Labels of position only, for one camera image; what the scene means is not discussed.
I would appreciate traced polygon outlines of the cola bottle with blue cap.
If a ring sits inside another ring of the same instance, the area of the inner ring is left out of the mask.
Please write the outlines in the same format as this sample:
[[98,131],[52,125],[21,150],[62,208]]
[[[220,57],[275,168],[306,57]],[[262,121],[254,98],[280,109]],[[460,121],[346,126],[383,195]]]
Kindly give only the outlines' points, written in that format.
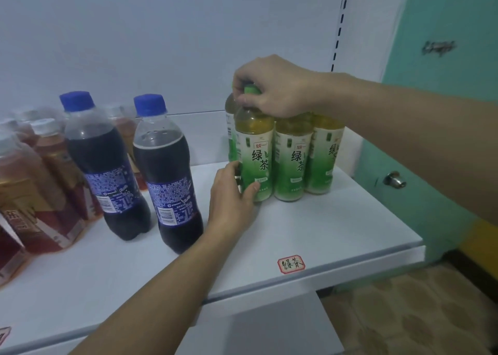
[[67,151],[103,210],[109,229],[130,241],[151,227],[150,208],[129,162],[126,145],[87,91],[59,95],[67,115]]
[[182,254],[204,231],[188,142],[178,125],[168,118],[162,95],[136,96],[134,105],[141,118],[133,141],[135,163],[146,182],[163,242],[176,254]]

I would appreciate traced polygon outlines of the person's right hand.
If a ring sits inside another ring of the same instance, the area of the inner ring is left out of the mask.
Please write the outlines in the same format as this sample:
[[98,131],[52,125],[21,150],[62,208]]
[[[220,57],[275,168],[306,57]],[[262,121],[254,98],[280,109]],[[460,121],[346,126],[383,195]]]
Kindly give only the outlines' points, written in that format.
[[236,69],[232,87],[236,101],[246,107],[248,93],[277,90],[277,114],[267,115],[289,118],[323,111],[334,97],[336,84],[333,73],[311,71],[273,54]]

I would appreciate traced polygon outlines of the green tea bottle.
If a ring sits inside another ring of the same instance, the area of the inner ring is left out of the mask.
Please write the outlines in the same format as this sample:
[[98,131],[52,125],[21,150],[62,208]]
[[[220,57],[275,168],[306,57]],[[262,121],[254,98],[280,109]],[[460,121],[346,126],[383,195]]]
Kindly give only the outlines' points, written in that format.
[[229,162],[238,160],[236,128],[234,116],[238,110],[238,105],[234,100],[233,93],[229,94],[225,101],[225,114],[227,120],[227,138],[229,145],[228,158]]
[[304,175],[305,191],[322,195],[330,191],[333,169],[345,125],[340,121],[313,113],[313,134]]
[[240,186],[245,190],[253,182],[258,182],[259,191],[254,201],[265,201],[273,192],[272,143],[275,120],[257,108],[240,106],[234,122]]
[[312,113],[276,120],[273,181],[277,199],[294,202],[303,196],[312,134]]

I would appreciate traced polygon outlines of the silver door knob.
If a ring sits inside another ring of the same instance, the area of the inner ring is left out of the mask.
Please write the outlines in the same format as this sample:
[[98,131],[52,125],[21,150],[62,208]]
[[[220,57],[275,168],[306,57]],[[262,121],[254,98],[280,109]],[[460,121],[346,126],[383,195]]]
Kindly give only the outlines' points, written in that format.
[[384,177],[383,184],[394,189],[402,189],[406,187],[407,182],[401,178],[398,171],[391,171]]

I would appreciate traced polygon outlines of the red-edged handwritten label sticker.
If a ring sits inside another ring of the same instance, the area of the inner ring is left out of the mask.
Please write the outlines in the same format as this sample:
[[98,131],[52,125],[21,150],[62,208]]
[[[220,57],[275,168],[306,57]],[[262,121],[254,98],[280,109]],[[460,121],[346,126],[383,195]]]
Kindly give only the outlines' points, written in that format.
[[289,257],[280,258],[277,261],[280,273],[288,275],[306,269],[306,264],[299,255],[292,255]]

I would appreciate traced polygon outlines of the person's left forearm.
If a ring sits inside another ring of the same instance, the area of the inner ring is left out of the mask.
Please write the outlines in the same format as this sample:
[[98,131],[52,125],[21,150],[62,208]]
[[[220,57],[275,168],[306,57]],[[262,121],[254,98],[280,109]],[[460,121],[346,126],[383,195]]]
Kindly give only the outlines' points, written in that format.
[[210,223],[190,249],[130,297],[70,355],[175,355],[248,226]]

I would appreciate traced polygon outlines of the group of red tea bottles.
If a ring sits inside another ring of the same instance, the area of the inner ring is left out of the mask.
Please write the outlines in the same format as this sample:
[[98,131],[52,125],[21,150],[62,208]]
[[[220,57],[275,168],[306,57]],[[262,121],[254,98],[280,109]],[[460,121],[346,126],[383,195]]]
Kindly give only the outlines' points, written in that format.
[[71,247],[103,217],[96,196],[67,151],[54,118],[0,131],[0,215],[29,255]]

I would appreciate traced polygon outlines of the person's left hand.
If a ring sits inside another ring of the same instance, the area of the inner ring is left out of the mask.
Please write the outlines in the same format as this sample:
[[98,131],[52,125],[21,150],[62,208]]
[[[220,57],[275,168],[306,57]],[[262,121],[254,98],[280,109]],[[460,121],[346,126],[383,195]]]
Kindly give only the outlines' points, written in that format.
[[210,191],[207,236],[239,239],[253,221],[254,203],[242,200],[236,176],[240,162],[233,161],[216,172]]

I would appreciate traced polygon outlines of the white lower shelf board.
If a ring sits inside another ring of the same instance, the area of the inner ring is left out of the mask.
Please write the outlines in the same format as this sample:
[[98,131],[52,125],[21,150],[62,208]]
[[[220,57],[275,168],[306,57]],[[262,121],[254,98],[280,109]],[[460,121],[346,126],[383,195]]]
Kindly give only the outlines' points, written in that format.
[[341,355],[316,292],[190,327],[175,355]]

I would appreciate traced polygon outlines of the white slotted shelf upright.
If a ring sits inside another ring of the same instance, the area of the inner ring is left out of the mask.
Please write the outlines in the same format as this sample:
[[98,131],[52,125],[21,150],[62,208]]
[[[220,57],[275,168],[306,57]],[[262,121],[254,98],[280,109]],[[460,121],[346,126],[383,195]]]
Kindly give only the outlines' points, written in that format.
[[338,21],[337,21],[336,32],[335,32],[335,40],[333,43],[333,53],[332,53],[332,61],[331,61],[331,69],[330,69],[331,72],[335,72],[335,69],[336,69],[335,67],[337,64],[341,32],[342,32],[342,28],[344,27],[345,9],[347,6],[347,1],[348,0],[341,0],[341,2],[340,2]]

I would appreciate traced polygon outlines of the teal door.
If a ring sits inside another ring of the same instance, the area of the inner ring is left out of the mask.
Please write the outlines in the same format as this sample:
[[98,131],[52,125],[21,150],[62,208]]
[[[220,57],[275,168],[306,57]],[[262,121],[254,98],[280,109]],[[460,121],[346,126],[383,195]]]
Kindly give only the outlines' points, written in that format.
[[[407,0],[383,82],[498,103],[498,0]],[[398,171],[394,189],[384,177]],[[465,238],[476,217],[368,141],[355,179],[424,241],[424,264]]]

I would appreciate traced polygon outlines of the person's right forearm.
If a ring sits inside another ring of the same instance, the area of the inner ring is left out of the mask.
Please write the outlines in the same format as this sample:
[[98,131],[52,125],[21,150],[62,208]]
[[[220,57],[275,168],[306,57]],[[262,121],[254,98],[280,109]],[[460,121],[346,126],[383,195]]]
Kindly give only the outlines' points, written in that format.
[[498,103],[328,73],[331,113],[434,189],[498,226]]

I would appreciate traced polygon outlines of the white metal shelf board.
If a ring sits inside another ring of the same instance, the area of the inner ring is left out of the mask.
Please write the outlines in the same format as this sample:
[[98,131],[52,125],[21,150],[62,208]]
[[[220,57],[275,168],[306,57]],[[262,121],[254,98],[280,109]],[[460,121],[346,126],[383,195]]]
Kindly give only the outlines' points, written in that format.
[[[299,255],[306,269],[283,275]],[[124,242],[103,219],[0,288],[0,355],[65,355],[176,258],[157,228]],[[332,190],[258,207],[195,326],[425,259],[423,240],[339,168]]]

